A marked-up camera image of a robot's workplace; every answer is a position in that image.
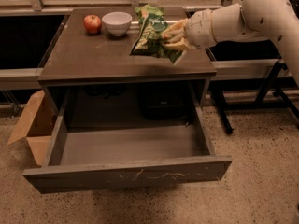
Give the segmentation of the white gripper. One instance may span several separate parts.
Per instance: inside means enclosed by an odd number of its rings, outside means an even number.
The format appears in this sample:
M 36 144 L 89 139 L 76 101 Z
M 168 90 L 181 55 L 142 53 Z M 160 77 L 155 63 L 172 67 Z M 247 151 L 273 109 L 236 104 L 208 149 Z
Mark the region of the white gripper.
M 217 44 L 212 30 L 212 11 L 206 9 L 195 12 L 188 19 L 181 19 L 170 25 L 161 34 L 163 39 L 181 38 L 178 42 L 163 43 L 163 46 L 173 50 L 207 49 Z

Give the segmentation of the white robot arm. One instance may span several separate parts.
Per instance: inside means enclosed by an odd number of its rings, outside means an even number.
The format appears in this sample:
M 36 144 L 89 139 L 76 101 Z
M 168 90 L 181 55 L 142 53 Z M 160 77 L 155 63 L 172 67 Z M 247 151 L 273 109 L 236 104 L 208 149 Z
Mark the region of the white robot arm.
M 290 0 L 242 0 L 194 13 L 162 33 L 170 49 L 207 49 L 223 41 L 269 40 L 299 85 L 299 19 Z

